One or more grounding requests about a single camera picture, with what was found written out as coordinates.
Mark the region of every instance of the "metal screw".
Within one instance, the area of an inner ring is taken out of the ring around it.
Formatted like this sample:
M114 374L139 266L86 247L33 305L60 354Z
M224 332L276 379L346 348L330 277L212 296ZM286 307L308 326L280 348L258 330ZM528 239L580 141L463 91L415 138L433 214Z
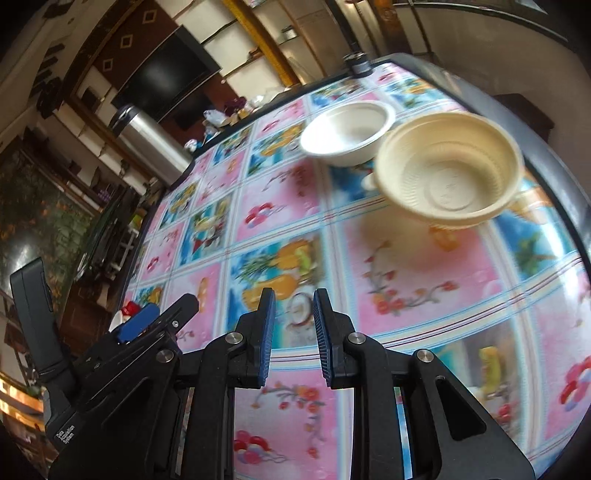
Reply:
M238 332L230 332L226 335L226 341L230 345L236 345L244 340L244 337L241 333Z
M156 354L156 360L158 362L160 362L161 364L167 364L173 358L174 358L174 353L171 350L168 350L168 349L160 350Z
M349 342L354 343L355 345L365 343L365 335L363 333L353 332L350 333L347 338L349 339Z
M417 352L417 358L421 361L421 362L425 362L426 364L429 362L432 362L433 359L435 358L435 355L433 355L433 352L431 350L419 350Z

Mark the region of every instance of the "white bowl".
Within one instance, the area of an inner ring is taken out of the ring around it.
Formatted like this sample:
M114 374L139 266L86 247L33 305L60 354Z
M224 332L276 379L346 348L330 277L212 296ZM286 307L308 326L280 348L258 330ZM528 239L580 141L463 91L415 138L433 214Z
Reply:
M387 103L339 105L312 120L300 137L300 147L309 157L336 167L360 165L377 155L395 120L394 107Z
M513 201L523 174L521 150L499 125L448 112L395 128L380 148L372 177L410 216L444 228L468 228L500 214Z

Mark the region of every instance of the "plastic bag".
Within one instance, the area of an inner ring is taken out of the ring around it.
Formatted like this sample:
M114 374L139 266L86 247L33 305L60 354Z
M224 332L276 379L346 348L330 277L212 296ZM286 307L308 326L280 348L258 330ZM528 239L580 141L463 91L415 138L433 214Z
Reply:
M224 113L221 113L219 110L205 110L203 112L203 115L205 116L205 120L207 120L212 125L218 128L227 125L230 120Z
M199 140L192 138L187 143L185 143L184 149L187 150L189 153L195 153L195 151L198 148L201 148L202 145L203 144Z
M211 124L207 124L205 126L205 137L203 139L203 143L207 143L209 142L213 137L215 137L216 135L219 135L220 131L215 128L213 125Z

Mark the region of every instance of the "pink tile pattern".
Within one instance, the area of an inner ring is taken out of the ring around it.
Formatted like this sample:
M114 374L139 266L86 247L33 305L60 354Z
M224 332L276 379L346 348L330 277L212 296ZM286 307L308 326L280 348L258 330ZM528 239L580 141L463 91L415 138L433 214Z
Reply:
M311 296L321 286L336 310L387 348L433 349L539 474L591 403L591 293L581 259L567 241L540 255L528 232L552 245L568 233L560 222L548 229L555 210L532 179L524 184L531 205L507 211L518 222L442 231L367 195L361 180L371 161L329 168L306 158L298 147L305 125L357 100L389 102L400 121L463 110L392 63L280 105L209 148L165 198L125 301L164 309L194 294L201 311L178 335L190 352L233 328L262 288L274 288L267 384L236 392L239 479L348 478L352 403L311 364ZM520 275L524 268L531 275Z

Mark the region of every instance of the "diamond pattern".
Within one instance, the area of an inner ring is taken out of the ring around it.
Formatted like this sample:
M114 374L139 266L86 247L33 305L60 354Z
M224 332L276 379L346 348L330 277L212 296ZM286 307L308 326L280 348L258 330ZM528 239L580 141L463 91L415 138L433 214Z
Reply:
M156 21L156 15L158 14L157 10L146 10L144 12L144 18L142 20L143 24L146 23L154 23Z
M119 42L119 48L131 48L134 42L134 36L132 34L123 35Z
M113 59L103 60L103 72L110 72L113 70Z

